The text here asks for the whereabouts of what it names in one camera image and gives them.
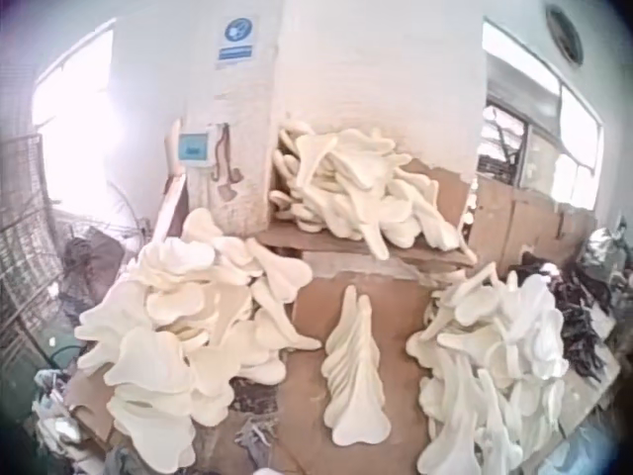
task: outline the wooden shelf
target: wooden shelf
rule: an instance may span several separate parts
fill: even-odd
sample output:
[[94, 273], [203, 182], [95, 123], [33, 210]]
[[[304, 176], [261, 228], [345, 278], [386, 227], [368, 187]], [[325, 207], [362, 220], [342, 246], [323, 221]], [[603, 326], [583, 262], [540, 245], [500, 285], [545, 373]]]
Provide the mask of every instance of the wooden shelf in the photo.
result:
[[[286, 247], [301, 251], [348, 252], [370, 254], [367, 244], [360, 240], [341, 239], [329, 231], [305, 233], [293, 223], [273, 221], [269, 228], [257, 235], [257, 240], [271, 247]], [[468, 256], [461, 250], [448, 252], [433, 249], [419, 237], [412, 248], [401, 249], [387, 244], [391, 257], [398, 257], [411, 264], [444, 264], [456, 267], [473, 267]]]

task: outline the wire mesh cage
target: wire mesh cage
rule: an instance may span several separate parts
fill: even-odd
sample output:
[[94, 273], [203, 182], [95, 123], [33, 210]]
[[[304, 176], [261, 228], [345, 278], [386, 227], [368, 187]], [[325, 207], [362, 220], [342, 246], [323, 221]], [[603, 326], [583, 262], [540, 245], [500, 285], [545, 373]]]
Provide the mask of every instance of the wire mesh cage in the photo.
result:
[[[19, 386], [16, 361], [43, 359], [34, 336], [55, 315], [50, 291], [62, 275], [42, 159], [42, 138], [0, 142], [0, 359], [3, 387]], [[12, 397], [2, 395], [3, 406]]]

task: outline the scrap pile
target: scrap pile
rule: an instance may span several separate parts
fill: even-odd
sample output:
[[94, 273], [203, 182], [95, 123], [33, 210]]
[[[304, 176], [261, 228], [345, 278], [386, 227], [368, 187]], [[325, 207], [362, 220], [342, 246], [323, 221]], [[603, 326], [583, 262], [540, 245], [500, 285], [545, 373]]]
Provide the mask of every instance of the scrap pile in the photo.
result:
[[365, 240], [381, 260], [390, 256], [385, 239], [409, 248], [420, 234], [431, 247], [463, 248], [475, 259], [437, 210], [437, 181], [403, 170], [411, 155], [397, 153], [379, 131], [371, 137], [356, 129], [317, 134], [308, 124], [289, 122], [280, 139], [273, 162], [288, 193], [269, 195], [278, 220], [307, 233], [328, 229], [338, 238]]
[[430, 325], [407, 341], [432, 370], [419, 394], [432, 442], [417, 470], [505, 475], [558, 429], [569, 367], [563, 315], [541, 276], [519, 288], [513, 273], [499, 281], [494, 263], [436, 297]]
[[286, 377], [283, 348], [312, 350], [284, 304], [313, 278], [299, 259], [255, 239], [224, 236], [204, 209], [186, 219], [181, 238], [152, 242], [102, 304], [80, 316], [75, 335], [95, 341], [78, 366], [112, 365], [108, 410], [154, 470], [194, 463], [192, 420], [214, 427], [227, 416], [235, 376], [274, 385]]

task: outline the sign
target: sign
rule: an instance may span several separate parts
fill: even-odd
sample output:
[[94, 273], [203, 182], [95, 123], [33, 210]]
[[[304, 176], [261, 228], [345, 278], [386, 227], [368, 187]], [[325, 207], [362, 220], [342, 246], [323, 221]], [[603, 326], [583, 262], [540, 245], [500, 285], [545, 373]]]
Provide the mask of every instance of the sign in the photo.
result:
[[218, 62], [238, 62], [252, 58], [255, 40], [254, 22], [240, 17], [229, 20], [223, 31]]

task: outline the window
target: window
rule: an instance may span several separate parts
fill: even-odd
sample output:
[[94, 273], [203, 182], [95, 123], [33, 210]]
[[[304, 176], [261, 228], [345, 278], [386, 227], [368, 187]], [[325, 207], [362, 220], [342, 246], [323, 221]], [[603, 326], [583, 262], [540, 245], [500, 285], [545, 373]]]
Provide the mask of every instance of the window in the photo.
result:
[[526, 47], [484, 24], [488, 104], [478, 171], [593, 209], [601, 125], [565, 82]]
[[108, 97], [112, 43], [112, 28], [102, 28], [36, 85], [33, 122], [43, 136], [48, 194], [72, 214], [98, 217], [106, 202], [104, 158], [117, 135]]

